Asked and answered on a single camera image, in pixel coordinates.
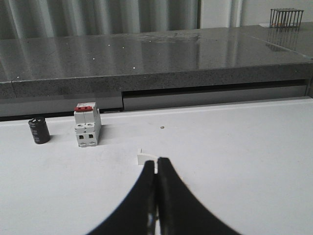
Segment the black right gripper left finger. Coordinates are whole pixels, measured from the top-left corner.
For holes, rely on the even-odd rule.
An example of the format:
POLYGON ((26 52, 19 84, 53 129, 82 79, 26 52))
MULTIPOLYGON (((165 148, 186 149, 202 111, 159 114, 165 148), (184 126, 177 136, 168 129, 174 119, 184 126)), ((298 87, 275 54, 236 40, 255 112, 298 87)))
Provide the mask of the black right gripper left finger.
POLYGON ((90 235, 154 235, 156 228, 155 163, 143 170, 120 205, 90 235))

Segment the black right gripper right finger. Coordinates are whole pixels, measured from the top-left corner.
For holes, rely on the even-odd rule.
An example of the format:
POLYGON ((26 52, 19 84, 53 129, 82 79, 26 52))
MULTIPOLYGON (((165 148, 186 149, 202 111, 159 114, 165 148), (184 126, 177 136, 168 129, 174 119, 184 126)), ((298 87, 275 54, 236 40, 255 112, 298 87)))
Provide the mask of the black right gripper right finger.
POLYGON ((212 214, 180 179, 168 158, 157 161, 160 229, 163 235, 237 235, 212 214))

